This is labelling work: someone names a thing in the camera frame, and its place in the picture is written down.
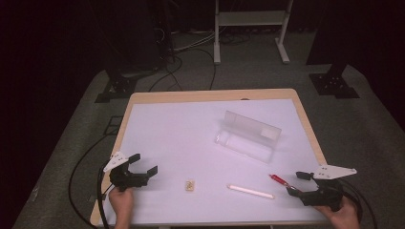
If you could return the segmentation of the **white pen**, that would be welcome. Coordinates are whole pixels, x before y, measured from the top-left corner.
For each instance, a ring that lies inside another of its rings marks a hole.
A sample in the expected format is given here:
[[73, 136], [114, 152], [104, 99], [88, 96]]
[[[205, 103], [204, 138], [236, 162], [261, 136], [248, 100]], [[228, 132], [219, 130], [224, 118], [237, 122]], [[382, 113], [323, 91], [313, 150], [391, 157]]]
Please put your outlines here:
[[230, 189], [230, 190], [250, 194], [250, 195], [261, 197], [261, 198], [275, 199], [275, 196], [272, 195], [272, 194], [260, 192], [260, 191], [257, 191], [257, 190], [248, 189], [248, 188], [233, 185], [233, 184], [227, 184], [226, 187], [228, 189]]

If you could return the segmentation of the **person's left hand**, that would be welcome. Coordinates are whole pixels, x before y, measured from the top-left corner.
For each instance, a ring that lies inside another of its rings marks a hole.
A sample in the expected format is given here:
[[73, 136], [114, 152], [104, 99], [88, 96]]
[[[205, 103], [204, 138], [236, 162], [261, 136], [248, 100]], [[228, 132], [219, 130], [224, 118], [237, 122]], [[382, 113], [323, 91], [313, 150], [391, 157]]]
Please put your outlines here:
[[130, 225], [134, 209], [133, 190], [127, 188], [125, 191], [120, 191], [114, 188], [109, 193], [109, 200], [116, 213], [116, 226]]

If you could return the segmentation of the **clear plastic pencil case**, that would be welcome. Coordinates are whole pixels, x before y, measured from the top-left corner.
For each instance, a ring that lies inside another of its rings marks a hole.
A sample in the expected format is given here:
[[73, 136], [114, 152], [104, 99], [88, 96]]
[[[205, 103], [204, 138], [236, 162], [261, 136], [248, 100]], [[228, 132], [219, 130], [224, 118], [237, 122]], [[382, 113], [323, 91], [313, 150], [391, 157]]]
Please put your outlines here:
[[215, 142], [240, 155], [269, 163], [282, 130], [226, 111]]

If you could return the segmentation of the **person's right hand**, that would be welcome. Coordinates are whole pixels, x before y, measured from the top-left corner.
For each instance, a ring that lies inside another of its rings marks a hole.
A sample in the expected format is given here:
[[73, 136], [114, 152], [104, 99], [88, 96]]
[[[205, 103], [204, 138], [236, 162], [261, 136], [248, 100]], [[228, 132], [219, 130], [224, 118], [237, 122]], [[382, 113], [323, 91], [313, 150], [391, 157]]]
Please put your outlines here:
[[334, 229], [360, 229], [356, 205], [348, 198], [342, 197], [340, 210], [333, 212], [329, 206], [315, 206]]

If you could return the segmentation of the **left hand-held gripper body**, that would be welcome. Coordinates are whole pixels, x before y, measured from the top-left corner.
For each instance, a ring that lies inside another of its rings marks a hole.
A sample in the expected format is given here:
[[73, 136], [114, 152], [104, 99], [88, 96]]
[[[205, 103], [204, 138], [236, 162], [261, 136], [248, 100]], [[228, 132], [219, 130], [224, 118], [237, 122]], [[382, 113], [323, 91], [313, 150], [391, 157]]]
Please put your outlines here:
[[143, 174], [135, 174], [129, 170], [131, 165], [128, 162], [129, 156], [126, 156], [121, 151], [114, 153], [105, 167], [103, 172], [109, 172], [110, 182], [120, 191], [125, 191], [127, 188], [146, 186], [149, 181], [147, 172]]

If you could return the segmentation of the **black stand base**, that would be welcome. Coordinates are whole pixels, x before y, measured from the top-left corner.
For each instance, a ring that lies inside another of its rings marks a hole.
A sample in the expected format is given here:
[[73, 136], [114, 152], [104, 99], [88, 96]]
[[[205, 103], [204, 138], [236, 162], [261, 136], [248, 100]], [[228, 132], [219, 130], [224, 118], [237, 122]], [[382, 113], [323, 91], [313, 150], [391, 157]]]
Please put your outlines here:
[[346, 63], [333, 63], [326, 73], [311, 73], [309, 78], [320, 95], [334, 95], [338, 99], [358, 98], [356, 90], [342, 76], [346, 67]]
[[129, 98], [135, 91], [137, 80], [120, 73], [107, 73], [108, 82], [104, 91], [97, 95], [96, 103], [108, 103], [112, 99]]

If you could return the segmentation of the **white metal stand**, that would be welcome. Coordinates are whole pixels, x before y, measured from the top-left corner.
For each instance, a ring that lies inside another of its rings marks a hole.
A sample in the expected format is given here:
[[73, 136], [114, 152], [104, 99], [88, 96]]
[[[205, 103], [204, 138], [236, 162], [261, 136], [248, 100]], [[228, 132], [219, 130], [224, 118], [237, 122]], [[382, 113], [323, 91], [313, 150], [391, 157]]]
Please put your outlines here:
[[294, 0], [288, 0], [284, 10], [265, 11], [220, 11], [220, 0], [215, 0], [214, 25], [214, 63], [221, 63], [220, 28], [241, 26], [280, 26], [281, 31], [275, 38], [275, 44], [284, 64], [290, 62], [284, 46], [284, 39]]

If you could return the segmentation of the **red pen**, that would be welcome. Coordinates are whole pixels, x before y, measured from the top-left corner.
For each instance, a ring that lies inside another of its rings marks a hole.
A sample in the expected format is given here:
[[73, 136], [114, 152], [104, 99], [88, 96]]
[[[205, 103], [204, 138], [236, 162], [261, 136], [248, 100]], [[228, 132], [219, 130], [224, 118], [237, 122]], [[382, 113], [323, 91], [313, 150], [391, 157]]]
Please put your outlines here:
[[286, 182], [284, 179], [278, 177], [277, 175], [272, 174], [272, 175], [268, 175], [268, 176], [269, 176], [271, 179], [275, 180], [276, 182], [282, 184], [283, 186], [285, 186], [285, 187], [287, 187], [287, 188], [289, 188], [289, 189], [292, 189], [292, 190], [295, 190], [295, 191], [299, 191], [299, 192], [300, 192], [299, 189], [297, 189], [297, 188], [295, 188], [294, 186], [290, 185], [288, 182]]

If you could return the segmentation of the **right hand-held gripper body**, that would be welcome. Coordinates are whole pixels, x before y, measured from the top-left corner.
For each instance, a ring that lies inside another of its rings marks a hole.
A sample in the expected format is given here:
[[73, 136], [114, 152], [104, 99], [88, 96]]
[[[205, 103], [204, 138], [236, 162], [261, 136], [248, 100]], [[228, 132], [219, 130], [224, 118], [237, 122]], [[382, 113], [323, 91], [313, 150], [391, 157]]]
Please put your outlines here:
[[321, 165], [313, 173], [317, 184], [316, 191], [301, 192], [298, 197], [305, 206], [329, 206], [333, 212], [340, 210], [340, 202], [344, 196], [343, 186], [339, 179], [357, 173], [354, 168], [333, 165]]

